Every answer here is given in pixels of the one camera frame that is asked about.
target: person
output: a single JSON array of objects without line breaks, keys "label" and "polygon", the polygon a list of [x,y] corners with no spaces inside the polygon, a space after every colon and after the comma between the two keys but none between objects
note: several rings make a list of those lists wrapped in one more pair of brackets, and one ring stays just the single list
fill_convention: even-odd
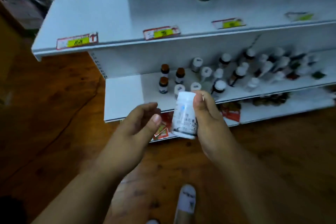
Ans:
[{"label": "person", "polygon": [[[201,90],[195,93],[193,106],[201,147],[228,180],[251,224],[334,223],[330,213],[291,190],[239,145],[210,94]],[[160,125],[157,106],[157,103],[149,103],[132,110],[99,154],[94,166],[73,179],[33,224],[102,223],[117,186],[140,163],[146,146]],[[192,186],[182,188],[175,224],[191,223],[194,196]]]}]

